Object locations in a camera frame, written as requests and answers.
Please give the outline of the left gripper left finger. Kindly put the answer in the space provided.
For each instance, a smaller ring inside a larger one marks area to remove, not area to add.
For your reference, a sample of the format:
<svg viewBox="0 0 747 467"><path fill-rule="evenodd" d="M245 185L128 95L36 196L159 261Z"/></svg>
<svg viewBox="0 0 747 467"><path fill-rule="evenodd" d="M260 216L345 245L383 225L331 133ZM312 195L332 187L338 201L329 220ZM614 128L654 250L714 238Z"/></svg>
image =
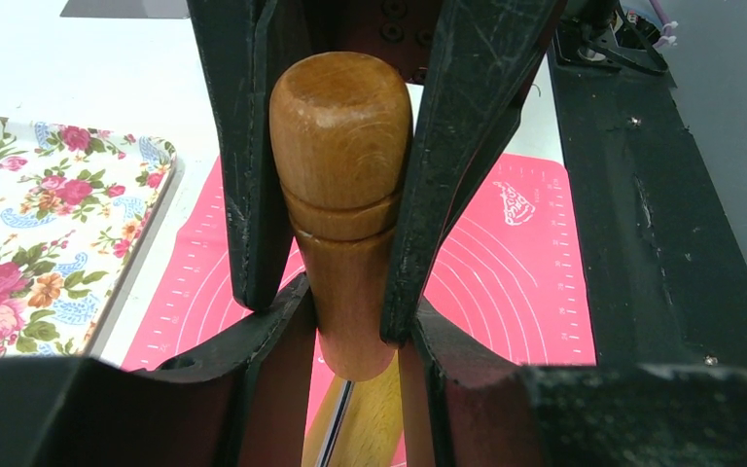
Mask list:
<svg viewBox="0 0 747 467"><path fill-rule="evenodd" d="M152 371L0 358L0 466L297 466L315 342L299 275Z"/></svg>

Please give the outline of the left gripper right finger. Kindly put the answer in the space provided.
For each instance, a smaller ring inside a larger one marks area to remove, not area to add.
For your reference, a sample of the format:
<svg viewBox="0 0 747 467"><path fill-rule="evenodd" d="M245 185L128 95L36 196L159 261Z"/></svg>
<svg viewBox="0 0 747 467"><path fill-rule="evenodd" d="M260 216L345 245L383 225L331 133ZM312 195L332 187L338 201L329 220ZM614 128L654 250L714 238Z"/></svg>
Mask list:
<svg viewBox="0 0 747 467"><path fill-rule="evenodd" d="M422 303L399 352L411 466L747 466L747 372L518 366Z"/></svg>

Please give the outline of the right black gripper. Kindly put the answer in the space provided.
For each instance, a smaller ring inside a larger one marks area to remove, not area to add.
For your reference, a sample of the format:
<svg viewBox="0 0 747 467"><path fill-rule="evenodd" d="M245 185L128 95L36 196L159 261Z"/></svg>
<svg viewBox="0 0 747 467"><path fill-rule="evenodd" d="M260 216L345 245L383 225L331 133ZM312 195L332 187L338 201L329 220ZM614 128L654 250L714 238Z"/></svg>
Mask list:
<svg viewBox="0 0 747 467"><path fill-rule="evenodd" d="M380 321L384 341L403 343L442 240L519 126L564 2L192 0L188 8L220 146L233 297L251 310L273 301L292 243L269 138L280 75L313 48L373 55L405 82L425 81Z"/></svg>

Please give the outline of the wooden dough roller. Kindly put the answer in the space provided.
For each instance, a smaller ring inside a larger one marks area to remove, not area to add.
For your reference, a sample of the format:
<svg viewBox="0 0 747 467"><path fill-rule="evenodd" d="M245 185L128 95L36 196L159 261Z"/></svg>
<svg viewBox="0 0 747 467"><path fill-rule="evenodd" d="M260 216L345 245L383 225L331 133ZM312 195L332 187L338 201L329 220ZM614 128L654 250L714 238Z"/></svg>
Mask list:
<svg viewBox="0 0 747 467"><path fill-rule="evenodd" d="M368 54L302 59L271 94L274 162L335 376L307 464L388 466L402 435L396 349L379 329L412 132L402 77Z"/></svg>

